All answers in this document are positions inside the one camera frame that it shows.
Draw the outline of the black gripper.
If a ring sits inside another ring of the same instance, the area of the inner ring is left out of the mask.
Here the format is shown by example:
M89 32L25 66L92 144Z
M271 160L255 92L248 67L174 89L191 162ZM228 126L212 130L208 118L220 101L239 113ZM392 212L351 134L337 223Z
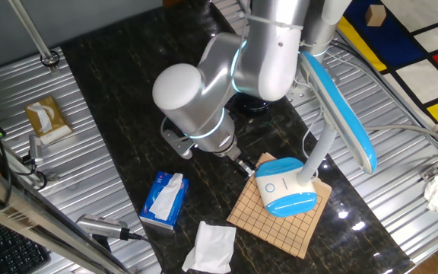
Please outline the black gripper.
M244 177L247 180L253 177L258 170L258 166L243 156L241 150L230 152L229 158L235 163L237 169L244 173Z

